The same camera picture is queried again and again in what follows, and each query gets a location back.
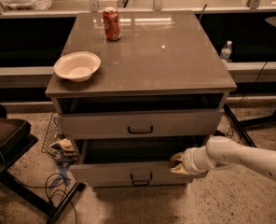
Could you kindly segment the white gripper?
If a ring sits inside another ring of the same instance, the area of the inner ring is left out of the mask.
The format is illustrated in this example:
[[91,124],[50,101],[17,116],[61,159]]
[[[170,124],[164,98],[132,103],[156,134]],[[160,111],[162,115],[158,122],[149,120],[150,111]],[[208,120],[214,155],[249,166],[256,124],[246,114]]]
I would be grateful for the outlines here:
[[205,149],[188,148],[183,152],[171,156],[170,161],[181,162],[172,167],[170,171],[179,175],[197,175],[204,173],[204,164],[206,161]]

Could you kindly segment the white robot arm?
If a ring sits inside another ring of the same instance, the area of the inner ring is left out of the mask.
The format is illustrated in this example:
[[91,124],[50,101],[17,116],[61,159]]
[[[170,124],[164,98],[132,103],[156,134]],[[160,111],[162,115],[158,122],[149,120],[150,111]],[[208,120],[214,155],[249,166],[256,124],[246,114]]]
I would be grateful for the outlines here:
[[170,158],[170,171],[178,175],[199,175],[239,164],[276,182],[276,151],[247,147],[211,135],[203,147],[190,147]]

